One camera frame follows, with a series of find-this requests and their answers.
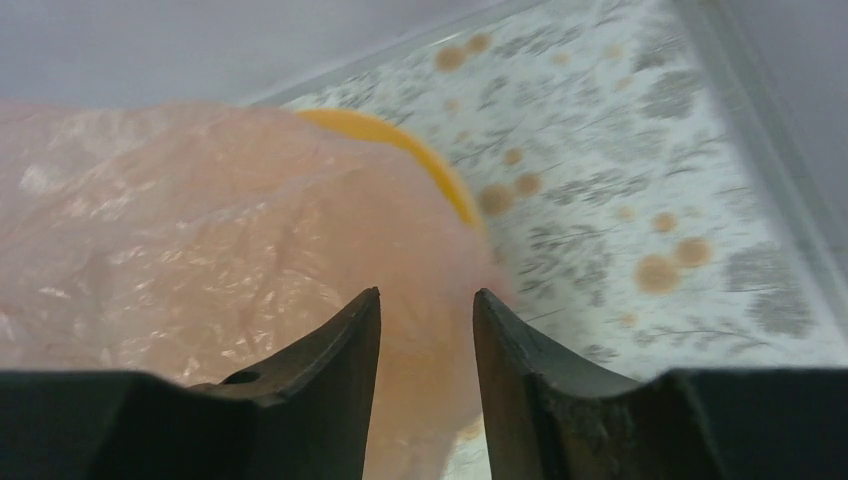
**white patterned tablecloth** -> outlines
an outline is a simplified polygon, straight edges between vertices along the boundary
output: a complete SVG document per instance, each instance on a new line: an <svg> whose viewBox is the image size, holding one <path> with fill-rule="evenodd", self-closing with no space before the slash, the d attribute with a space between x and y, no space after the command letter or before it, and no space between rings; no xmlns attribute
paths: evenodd
<svg viewBox="0 0 848 480"><path fill-rule="evenodd" d="M846 363L662 0L554 0L288 106L370 112L442 152L522 318L607 368ZM482 436L446 478L490 478Z"/></svg>

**brown spot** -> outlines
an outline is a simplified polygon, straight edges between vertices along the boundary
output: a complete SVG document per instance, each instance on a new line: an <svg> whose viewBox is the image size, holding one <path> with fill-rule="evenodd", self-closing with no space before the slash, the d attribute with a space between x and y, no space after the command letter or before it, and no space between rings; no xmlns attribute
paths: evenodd
<svg viewBox="0 0 848 480"><path fill-rule="evenodd" d="M651 295L665 295L673 292L680 284L680 272L667 258L661 255L648 255L636 265L633 275L639 290Z"/></svg>
<svg viewBox="0 0 848 480"><path fill-rule="evenodd" d="M633 211L633 207L621 207L618 209L618 218L625 222L632 222L635 216L636 212Z"/></svg>
<svg viewBox="0 0 848 480"><path fill-rule="evenodd" d="M0 303L0 315L6 317L14 317L23 315L24 309L11 303Z"/></svg>
<svg viewBox="0 0 848 480"><path fill-rule="evenodd" d="M473 424L465 427L462 431L459 432L460 440L474 440L479 437L483 433L483 419L479 419Z"/></svg>
<svg viewBox="0 0 848 480"><path fill-rule="evenodd" d="M468 140L468 137L470 137L470 136L471 136L470 130L463 130L463 131L456 134L455 142L456 143L462 143L462 142Z"/></svg>
<svg viewBox="0 0 848 480"><path fill-rule="evenodd" d="M459 100L455 98L451 98L445 101L445 110L449 112L458 112L459 111Z"/></svg>
<svg viewBox="0 0 848 480"><path fill-rule="evenodd" d="M625 327L632 327L636 325L636 315L632 313L625 313L621 316L621 324Z"/></svg>
<svg viewBox="0 0 848 480"><path fill-rule="evenodd" d="M436 54L436 69L445 73L459 69L465 63L465 50L459 47L445 47Z"/></svg>
<svg viewBox="0 0 848 480"><path fill-rule="evenodd" d="M515 165L524 158L524 151L520 148L510 148L504 154L504 163L507 165Z"/></svg>
<svg viewBox="0 0 848 480"><path fill-rule="evenodd" d="M557 65L568 65L568 62L571 61L571 55L562 52L554 55L554 63Z"/></svg>
<svg viewBox="0 0 848 480"><path fill-rule="evenodd" d="M485 52L492 45L492 36L488 33L478 33L468 39L465 50L472 55Z"/></svg>
<svg viewBox="0 0 848 480"><path fill-rule="evenodd" d="M654 217L654 230L661 233L668 233L677 227L677 218L674 214L664 212Z"/></svg>
<svg viewBox="0 0 848 480"><path fill-rule="evenodd" d="M525 173L515 179L515 190L522 197L532 197L542 189L542 177L538 173Z"/></svg>
<svg viewBox="0 0 848 480"><path fill-rule="evenodd" d="M624 77L619 81L615 82L615 91L620 92L625 88L629 87L631 83L633 83L633 77Z"/></svg>
<svg viewBox="0 0 848 480"><path fill-rule="evenodd" d="M483 188L477 201L486 215L501 215L512 208L515 197L506 185L493 183Z"/></svg>
<svg viewBox="0 0 848 480"><path fill-rule="evenodd" d="M615 43L604 49L604 56L610 60L618 60L624 54L624 49L621 45Z"/></svg>
<svg viewBox="0 0 848 480"><path fill-rule="evenodd" d="M702 267L713 258L713 249L706 238L690 237L684 238L677 244L674 250L674 259L681 267Z"/></svg>

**pink plastic bag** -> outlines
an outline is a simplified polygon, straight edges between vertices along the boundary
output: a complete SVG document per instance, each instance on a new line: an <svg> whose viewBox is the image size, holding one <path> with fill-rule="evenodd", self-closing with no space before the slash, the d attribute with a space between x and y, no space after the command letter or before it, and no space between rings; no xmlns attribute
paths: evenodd
<svg viewBox="0 0 848 480"><path fill-rule="evenodd" d="M0 149L0 368L219 382L376 285L365 478L439 477L480 411L473 294L506 292L411 156L206 104L3 104Z"/></svg>

